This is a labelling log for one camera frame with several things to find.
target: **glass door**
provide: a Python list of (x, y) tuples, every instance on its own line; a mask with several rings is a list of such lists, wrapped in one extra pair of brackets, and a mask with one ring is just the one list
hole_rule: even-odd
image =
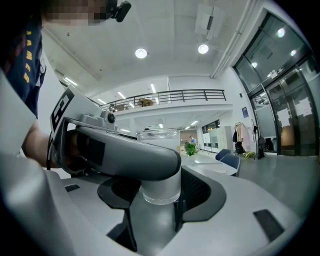
[(267, 88), (280, 133), (281, 155), (316, 154), (315, 111), (300, 70), (293, 69)]

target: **balcony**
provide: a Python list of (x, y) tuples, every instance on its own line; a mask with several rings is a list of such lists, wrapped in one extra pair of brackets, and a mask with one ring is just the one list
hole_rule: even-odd
[(185, 89), (168, 90), (156, 93), (136, 95), (125, 99), (119, 99), (102, 105), (103, 110), (120, 112), (137, 108), (147, 108), (157, 105), (172, 105), (172, 107), (190, 104), (222, 104), (226, 103), (225, 90), (222, 89)]

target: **clear glass cup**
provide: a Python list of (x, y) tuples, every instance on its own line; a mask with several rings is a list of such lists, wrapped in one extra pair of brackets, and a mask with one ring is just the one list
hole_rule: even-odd
[[(180, 154), (180, 131), (175, 129), (144, 130), (138, 133), (140, 142), (172, 149)], [(142, 181), (144, 199), (154, 205), (168, 205), (181, 193), (181, 168), (174, 176), (162, 181)]]

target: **railing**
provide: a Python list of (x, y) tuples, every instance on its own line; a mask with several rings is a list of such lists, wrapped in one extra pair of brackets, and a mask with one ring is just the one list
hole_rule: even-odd
[(225, 100), (225, 90), (219, 89), (187, 89), (187, 90), (168, 90), (156, 93), (147, 93), (118, 99), (102, 105), (103, 110), (123, 111), (133, 108), (142, 108), (153, 105), (170, 104), (172, 102), (186, 102), (191, 100)]

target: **navy shirt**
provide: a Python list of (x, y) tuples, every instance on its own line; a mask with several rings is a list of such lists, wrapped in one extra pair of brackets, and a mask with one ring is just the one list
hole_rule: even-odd
[(46, 65), (41, 57), (41, 30), (41, 16), (31, 15), (24, 29), (14, 38), (2, 66), (11, 86), (36, 118), (39, 90), (46, 73)]

